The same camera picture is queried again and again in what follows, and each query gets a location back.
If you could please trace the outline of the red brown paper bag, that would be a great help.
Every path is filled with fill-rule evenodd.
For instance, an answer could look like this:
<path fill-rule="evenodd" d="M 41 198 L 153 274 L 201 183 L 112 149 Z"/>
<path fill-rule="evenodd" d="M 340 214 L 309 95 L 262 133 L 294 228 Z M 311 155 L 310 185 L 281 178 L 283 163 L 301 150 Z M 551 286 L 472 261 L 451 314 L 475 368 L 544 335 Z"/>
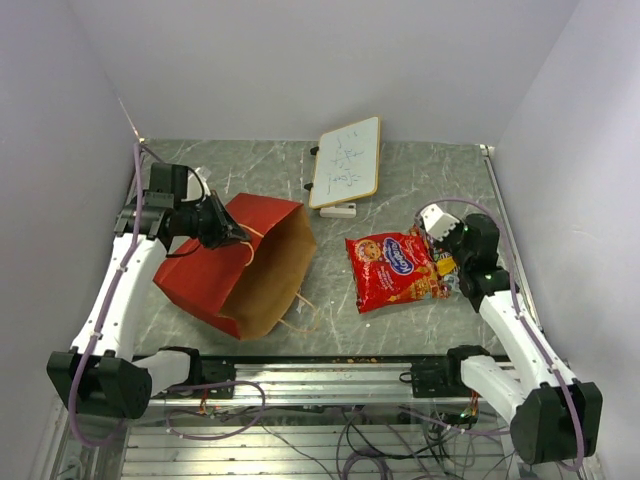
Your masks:
<path fill-rule="evenodd" d="M 303 204 L 237 194 L 227 205 L 248 243 L 215 250 L 188 240 L 165 260 L 155 285 L 177 307 L 238 340 L 267 335 L 296 299 L 316 240 Z"/>

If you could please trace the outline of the red cookie snack bag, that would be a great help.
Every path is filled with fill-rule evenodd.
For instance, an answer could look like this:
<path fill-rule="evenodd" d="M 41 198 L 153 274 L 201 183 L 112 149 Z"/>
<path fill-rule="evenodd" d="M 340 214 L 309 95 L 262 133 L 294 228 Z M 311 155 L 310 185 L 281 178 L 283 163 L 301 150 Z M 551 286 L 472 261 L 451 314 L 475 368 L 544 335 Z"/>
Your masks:
<path fill-rule="evenodd" d="M 408 232 L 387 232 L 347 239 L 356 288 L 356 307 L 366 314 L 394 304 L 445 299 L 445 286 L 425 241 L 413 227 Z"/>

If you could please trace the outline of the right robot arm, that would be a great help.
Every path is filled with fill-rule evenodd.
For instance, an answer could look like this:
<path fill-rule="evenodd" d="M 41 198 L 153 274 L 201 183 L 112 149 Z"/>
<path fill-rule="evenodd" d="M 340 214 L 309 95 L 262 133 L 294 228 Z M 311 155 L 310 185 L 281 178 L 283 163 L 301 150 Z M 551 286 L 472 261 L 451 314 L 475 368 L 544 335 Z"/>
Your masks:
<path fill-rule="evenodd" d="M 419 215 L 425 234 L 450 253 L 460 291 L 493 330 L 515 370 L 508 374 L 478 347 L 450 350 L 442 387 L 472 389 L 508 424 L 512 444 L 529 465 L 559 462 L 578 470 L 596 449 L 603 396 L 554 352 L 526 308 L 510 272 L 498 264 L 502 229 L 486 213 L 459 219 L 437 206 Z"/>

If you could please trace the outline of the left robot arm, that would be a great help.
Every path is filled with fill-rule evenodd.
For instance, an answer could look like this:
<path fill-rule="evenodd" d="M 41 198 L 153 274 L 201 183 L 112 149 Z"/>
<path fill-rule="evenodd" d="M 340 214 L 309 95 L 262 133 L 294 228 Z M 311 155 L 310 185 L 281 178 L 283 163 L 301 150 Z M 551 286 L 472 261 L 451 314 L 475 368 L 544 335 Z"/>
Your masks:
<path fill-rule="evenodd" d="M 46 371 L 68 411 L 138 419 L 158 393 L 192 397 L 203 387 L 199 352 L 163 347 L 136 360 L 134 334 L 144 298 L 161 264 L 178 260 L 177 237 L 195 240 L 192 254 L 248 240 L 203 169 L 156 163 L 147 188 L 117 216 L 111 261 L 92 310 L 66 352 L 50 355 Z"/>

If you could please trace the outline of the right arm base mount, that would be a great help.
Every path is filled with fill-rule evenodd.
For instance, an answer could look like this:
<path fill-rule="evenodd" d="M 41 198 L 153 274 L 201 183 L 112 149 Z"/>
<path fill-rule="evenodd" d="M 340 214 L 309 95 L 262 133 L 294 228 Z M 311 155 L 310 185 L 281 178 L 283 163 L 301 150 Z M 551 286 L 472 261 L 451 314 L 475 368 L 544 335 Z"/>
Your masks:
<path fill-rule="evenodd" d="M 469 389 L 452 375 L 446 357 L 425 357 L 399 375 L 411 388 L 414 399 L 467 397 Z"/>

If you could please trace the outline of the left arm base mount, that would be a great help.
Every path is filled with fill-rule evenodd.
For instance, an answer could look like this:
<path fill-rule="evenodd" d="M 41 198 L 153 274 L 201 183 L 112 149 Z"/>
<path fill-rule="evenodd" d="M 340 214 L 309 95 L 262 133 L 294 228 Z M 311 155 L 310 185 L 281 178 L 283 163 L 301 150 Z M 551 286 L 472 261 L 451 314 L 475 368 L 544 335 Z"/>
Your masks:
<path fill-rule="evenodd" d="M 236 380 L 236 368 L 229 360 L 204 359 L 202 363 L 201 384 L 218 384 L 218 387 L 203 389 L 208 398 L 232 399 L 235 387 L 229 382 Z"/>

